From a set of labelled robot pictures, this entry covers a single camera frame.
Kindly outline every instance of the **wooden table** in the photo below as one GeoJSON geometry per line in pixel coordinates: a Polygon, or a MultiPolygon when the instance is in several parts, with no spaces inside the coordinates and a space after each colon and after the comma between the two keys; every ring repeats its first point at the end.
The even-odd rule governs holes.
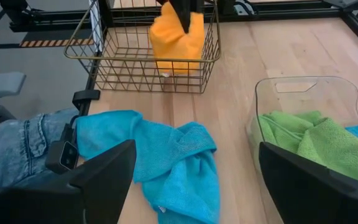
{"type": "MultiPolygon", "coordinates": [[[[175,127],[204,124],[218,146],[220,223],[282,223],[258,181],[246,137],[255,84],[268,77],[334,75],[358,87],[358,38],[336,18],[220,26],[222,55],[202,95],[102,91],[89,113],[131,109],[175,127]]],[[[140,184],[132,183],[119,223],[157,223],[140,184]]]]}

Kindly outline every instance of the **yellow cloth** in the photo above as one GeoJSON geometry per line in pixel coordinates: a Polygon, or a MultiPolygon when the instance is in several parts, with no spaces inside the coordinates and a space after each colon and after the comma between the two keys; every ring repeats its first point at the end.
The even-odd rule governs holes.
{"type": "MultiPolygon", "coordinates": [[[[160,72],[172,73],[172,62],[161,62],[164,59],[200,60],[204,45],[204,15],[191,12],[189,33],[185,33],[180,20],[169,2],[161,8],[161,16],[155,18],[150,28],[150,41],[154,57],[160,72]]],[[[174,72],[188,73],[188,69],[198,68],[198,62],[174,62],[174,72]]]]}

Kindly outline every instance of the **green microfiber cloth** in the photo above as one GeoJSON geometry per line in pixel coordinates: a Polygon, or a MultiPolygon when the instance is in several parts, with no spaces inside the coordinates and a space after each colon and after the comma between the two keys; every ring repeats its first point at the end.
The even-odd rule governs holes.
{"type": "Polygon", "coordinates": [[[358,180],[358,138],[319,111],[273,111],[259,123],[265,141],[358,180]]]}

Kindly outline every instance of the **person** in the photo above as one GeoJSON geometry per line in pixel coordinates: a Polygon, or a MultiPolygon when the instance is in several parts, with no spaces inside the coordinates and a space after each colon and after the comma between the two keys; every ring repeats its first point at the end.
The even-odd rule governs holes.
{"type": "Polygon", "coordinates": [[[1,123],[0,187],[25,187],[56,177],[45,166],[46,156],[51,143],[60,139],[65,124],[77,114],[77,109],[67,109],[1,123]]]}

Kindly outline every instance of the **gold wire basket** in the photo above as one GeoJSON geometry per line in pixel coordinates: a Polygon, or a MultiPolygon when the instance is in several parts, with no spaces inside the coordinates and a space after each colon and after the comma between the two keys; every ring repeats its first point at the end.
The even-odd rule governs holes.
{"type": "MultiPolygon", "coordinates": [[[[112,9],[109,0],[107,5],[112,9]]],[[[94,0],[65,47],[65,55],[78,59],[100,90],[205,91],[214,63],[221,55],[216,1],[204,5],[208,12],[204,14],[205,40],[201,60],[154,59],[149,28],[154,18],[160,15],[160,8],[156,7],[160,4],[156,0],[115,0],[113,5],[114,9],[121,9],[115,13],[109,10],[112,27],[107,27],[98,12],[98,0],[94,0]],[[84,38],[81,29],[86,23],[92,23],[92,33],[86,35],[88,38],[84,38]],[[160,61],[172,63],[169,77],[161,73],[162,68],[157,64],[160,61]],[[172,69],[174,62],[187,63],[188,69],[178,73],[176,67],[172,69]],[[199,64],[196,68],[190,66],[195,62],[199,64]]]]}

